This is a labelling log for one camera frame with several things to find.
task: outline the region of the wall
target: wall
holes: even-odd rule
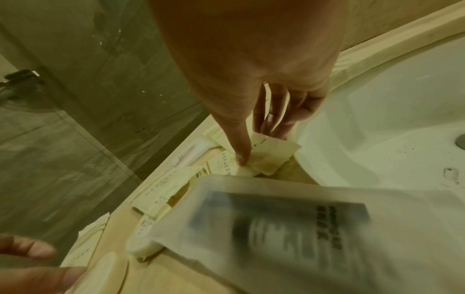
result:
[[[458,0],[350,0],[344,48]],[[140,0],[3,0],[0,53],[145,178],[207,115]]]

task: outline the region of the sink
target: sink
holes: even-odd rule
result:
[[[465,196],[465,36],[424,47],[333,90],[295,128],[321,185],[453,189]]]

